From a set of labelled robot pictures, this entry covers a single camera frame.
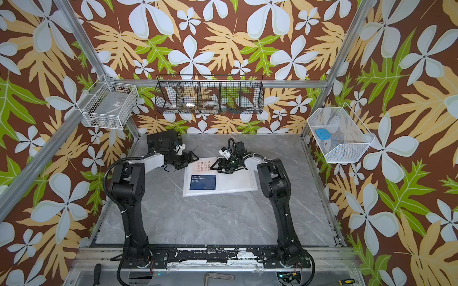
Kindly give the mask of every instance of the black cable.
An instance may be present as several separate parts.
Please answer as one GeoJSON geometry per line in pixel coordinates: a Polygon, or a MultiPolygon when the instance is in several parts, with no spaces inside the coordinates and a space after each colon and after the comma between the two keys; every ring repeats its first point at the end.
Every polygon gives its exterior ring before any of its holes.
{"type": "MultiPolygon", "coordinates": [[[[122,162],[125,162],[125,161],[128,161],[128,160],[141,160],[143,159],[143,157],[125,157],[125,158],[122,158],[122,159],[119,159],[117,160],[116,162],[114,162],[113,164],[110,165],[110,167],[108,167],[107,171],[105,172],[105,175],[102,179],[102,186],[104,188],[104,192],[107,194],[107,196],[110,198],[110,200],[112,200],[118,207],[119,209],[121,210],[121,216],[123,217],[123,221],[125,221],[125,245],[129,245],[130,243],[130,237],[131,237],[131,233],[130,233],[130,224],[129,224],[129,218],[127,217],[127,209],[120,203],[118,202],[117,200],[115,200],[115,198],[113,197],[113,195],[108,191],[108,187],[107,187],[107,179],[108,179],[108,176],[109,176],[109,172],[119,163],[122,163],[122,162]]],[[[130,286],[129,284],[126,284],[122,279],[121,279],[121,268],[122,268],[122,264],[124,263],[124,253],[122,254],[121,256],[121,261],[119,262],[119,266],[118,266],[118,270],[116,271],[116,278],[118,279],[118,282],[122,285],[122,286],[130,286]]]]}
{"type": "Polygon", "coordinates": [[[232,146],[235,145],[235,140],[233,138],[229,138],[229,140],[228,140],[228,150],[229,150],[229,153],[231,154],[231,156],[235,158],[234,153],[232,152],[232,149],[231,149],[231,145],[230,145],[231,142],[232,142],[232,146]]]}
{"type": "Polygon", "coordinates": [[[166,170],[166,168],[167,168],[167,164],[165,164],[165,165],[164,165],[164,171],[166,171],[166,172],[169,172],[169,173],[173,173],[173,172],[175,172],[175,171],[176,171],[176,169],[175,169],[175,170],[173,170],[173,171],[167,171],[167,170],[166,170]]]}
{"type": "Polygon", "coordinates": [[[261,155],[259,155],[259,154],[249,154],[249,155],[245,156],[245,157],[242,159],[242,162],[240,162],[240,163],[242,164],[246,159],[251,158],[251,157],[259,157],[259,158],[261,158],[262,160],[264,160],[265,162],[268,162],[268,163],[274,165],[274,166],[277,168],[277,170],[285,177],[285,179],[286,179],[286,185],[288,186],[288,190],[291,191],[291,181],[289,180],[289,177],[288,177],[288,175],[286,174],[286,171],[283,170],[283,168],[281,168],[281,167],[280,167],[277,163],[275,163],[274,161],[268,160],[268,159],[266,159],[264,156],[261,156],[261,155]]]}
{"type": "Polygon", "coordinates": [[[309,279],[304,284],[300,284],[299,286],[309,285],[312,282],[313,277],[315,276],[315,261],[313,260],[313,257],[310,255],[310,253],[307,250],[304,249],[304,251],[305,251],[305,255],[308,256],[308,258],[310,258],[310,262],[312,264],[312,273],[310,274],[309,279]]]}

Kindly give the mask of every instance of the marble surface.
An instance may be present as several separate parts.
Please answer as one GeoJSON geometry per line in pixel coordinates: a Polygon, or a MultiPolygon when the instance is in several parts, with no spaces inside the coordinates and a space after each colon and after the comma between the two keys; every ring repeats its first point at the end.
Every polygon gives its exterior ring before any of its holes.
{"type": "MultiPolygon", "coordinates": [[[[227,140],[243,141],[249,151],[280,158],[291,180],[290,210],[302,245],[334,246],[328,218],[316,189],[300,137],[296,135],[183,135],[186,151],[218,156],[227,140]]],[[[146,136],[135,155],[146,153],[146,136]]],[[[146,174],[143,225],[152,244],[276,245],[277,225],[268,199],[258,191],[183,197],[184,169],[146,174]]],[[[123,243],[120,211],[111,204],[96,243],[123,243]]]]}

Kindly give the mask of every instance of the wire basket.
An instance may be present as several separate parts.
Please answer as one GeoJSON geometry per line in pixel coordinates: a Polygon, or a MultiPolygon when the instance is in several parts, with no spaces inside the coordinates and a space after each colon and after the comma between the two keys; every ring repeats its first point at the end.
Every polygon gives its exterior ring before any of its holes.
{"type": "Polygon", "coordinates": [[[178,80],[159,75],[154,100],[160,113],[261,114],[264,105],[262,76],[261,80],[245,80],[247,77],[234,78],[236,81],[227,76],[212,76],[212,80],[178,80]]]}
{"type": "Polygon", "coordinates": [[[328,163],[358,162],[375,136],[351,109],[354,119],[342,107],[317,109],[307,123],[328,163]],[[363,134],[359,126],[367,131],[363,134]]]}
{"type": "Polygon", "coordinates": [[[137,105],[135,85],[105,81],[89,93],[91,100],[81,110],[91,127],[124,129],[137,105]]]}

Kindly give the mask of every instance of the white wire basket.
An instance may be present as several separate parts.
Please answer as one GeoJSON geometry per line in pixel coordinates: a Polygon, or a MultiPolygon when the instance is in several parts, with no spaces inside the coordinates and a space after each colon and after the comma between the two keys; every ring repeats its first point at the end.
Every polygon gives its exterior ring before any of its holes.
{"type": "Polygon", "coordinates": [[[358,162],[375,139],[358,115],[349,109],[351,116],[342,107],[319,108],[307,119],[328,163],[358,162]],[[327,134],[328,139],[323,139],[322,133],[327,134]]]}
{"type": "Polygon", "coordinates": [[[91,100],[81,110],[91,127],[124,129],[137,104],[135,85],[105,81],[89,93],[91,100]]]}

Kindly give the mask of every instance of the blue case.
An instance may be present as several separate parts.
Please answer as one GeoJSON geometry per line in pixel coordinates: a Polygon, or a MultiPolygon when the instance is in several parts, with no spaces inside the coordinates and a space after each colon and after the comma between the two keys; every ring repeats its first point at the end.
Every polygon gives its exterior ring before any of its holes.
{"type": "Polygon", "coordinates": [[[320,140],[328,140],[332,136],[331,133],[329,133],[329,131],[323,128],[315,130],[315,133],[318,136],[318,138],[320,138],[320,140]]]}

